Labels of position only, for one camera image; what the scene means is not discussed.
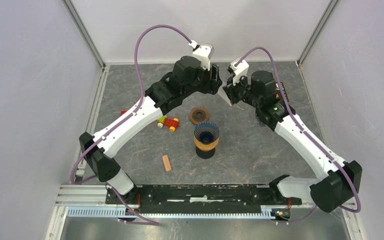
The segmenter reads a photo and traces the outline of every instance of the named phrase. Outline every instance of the floor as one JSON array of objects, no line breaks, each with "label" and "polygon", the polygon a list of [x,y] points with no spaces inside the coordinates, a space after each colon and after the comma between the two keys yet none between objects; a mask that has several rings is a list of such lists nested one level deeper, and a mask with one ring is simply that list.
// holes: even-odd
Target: floor
[{"label": "floor", "polygon": [[[155,219],[160,226],[125,225],[113,218],[68,217],[61,240],[349,240],[341,210],[320,210],[305,222],[275,226],[258,219]],[[307,209],[294,209],[294,219]]]},{"label": "floor", "polygon": [[[228,63],[219,63],[220,77],[226,81]],[[276,64],[290,104],[310,130],[319,136],[319,128],[306,87],[294,62]],[[159,81],[173,64],[140,66],[145,89]],[[254,71],[272,71],[268,62],[250,62],[248,77]],[[95,130],[101,130],[128,110],[139,99],[139,82],[133,65],[113,65],[103,94]],[[204,107],[210,121],[220,129],[215,155],[201,159],[195,153],[194,125],[189,121],[192,108]],[[260,127],[255,109],[240,102],[229,106],[218,95],[194,93],[183,104],[167,114],[178,118],[180,127],[171,132],[167,127],[150,124],[134,136],[114,157],[135,184],[211,184],[268,183],[289,174],[312,178],[314,173],[303,158],[283,138],[268,127]],[[162,156],[168,155],[172,171],[166,172]],[[85,175],[92,175],[89,166]],[[97,179],[89,184],[99,184]]]}]

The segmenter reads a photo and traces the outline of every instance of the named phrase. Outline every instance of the white wall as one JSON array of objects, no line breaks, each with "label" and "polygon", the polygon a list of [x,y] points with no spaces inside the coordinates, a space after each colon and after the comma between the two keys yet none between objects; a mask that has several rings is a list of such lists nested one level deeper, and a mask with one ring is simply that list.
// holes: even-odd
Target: white wall
[{"label": "white wall", "polygon": [[[192,40],[215,47],[213,61],[230,62],[263,46],[277,61],[297,60],[329,0],[73,0],[107,63],[133,63],[136,41],[157,24],[178,27]],[[169,29],[142,40],[139,62],[174,62],[190,55]],[[247,60],[268,60],[255,53]]]},{"label": "white wall", "polygon": [[363,168],[363,222],[384,239],[384,1],[340,1],[303,64],[327,144]]},{"label": "white wall", "polygon": [[0,240],[45,238],[99,73],[62,1],[0,1]]}]

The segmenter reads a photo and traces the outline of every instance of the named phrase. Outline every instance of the wooden block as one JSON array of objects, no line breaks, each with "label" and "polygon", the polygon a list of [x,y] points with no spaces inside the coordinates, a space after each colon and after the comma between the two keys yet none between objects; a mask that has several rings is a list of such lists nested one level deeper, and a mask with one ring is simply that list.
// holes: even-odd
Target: wooden block
[{"label": "wooden block", "polygon": [[172,170],[172,166],[170,165],[169,156],[162,156],[162,162],[164,163],[165,171],[170,172]]}]

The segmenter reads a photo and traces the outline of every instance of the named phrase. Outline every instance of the gray stone surface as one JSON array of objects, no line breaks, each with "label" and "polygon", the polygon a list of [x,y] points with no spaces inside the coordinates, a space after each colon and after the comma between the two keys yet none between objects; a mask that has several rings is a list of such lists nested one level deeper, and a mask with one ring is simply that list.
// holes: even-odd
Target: gray stone surface
[{"label": "gray stone surface", "polygon": [[[220,77],[229,76],[228,63],[220,63]],[[276,64],[284,82],[290,104],[310,130],[319,136],[305,85],[294,62]],[[140,66],[145,89],[159,81],[173,64]],[[272,71],[269,62],[250,62],[248,77],[257,70]],[[133,65],[114,65],[109,74],[95,131],[130,109],[139,99],[139,82]],[[192,108],[204,107],[210,121],[220,129],[220,142],[214,157],[200,159],[195,153],[194,125],[189,122]],[[211,184],[211,183],[268,183],[289,174],[312,178],[314,173],[304,159],[283,138],[268,127],[260,127],[255,109],[240,102],[229,106],[218,95],[194,93],[183,104],[167,114],[178,118],[180,127],[171,132],[155,122],[145,127],[114,157],[136,184]],[[162,156],[168,155],[172,171],[166,172]],[[86,176],[93,174],[86,169]],[[99,183],[97,179],[91,184]]]}]

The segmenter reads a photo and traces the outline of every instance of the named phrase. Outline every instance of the brown round lid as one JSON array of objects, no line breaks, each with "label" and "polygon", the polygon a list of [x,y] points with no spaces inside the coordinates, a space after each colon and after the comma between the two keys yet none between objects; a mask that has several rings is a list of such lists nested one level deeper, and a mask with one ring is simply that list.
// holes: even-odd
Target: brown round lid
[{"label": "brown round lid", "polygon": [[189,120],[191,123],[198,125],[202,122],[207,122],[210,119],[210,113],[206,108],[195,107],[190,110]]}]

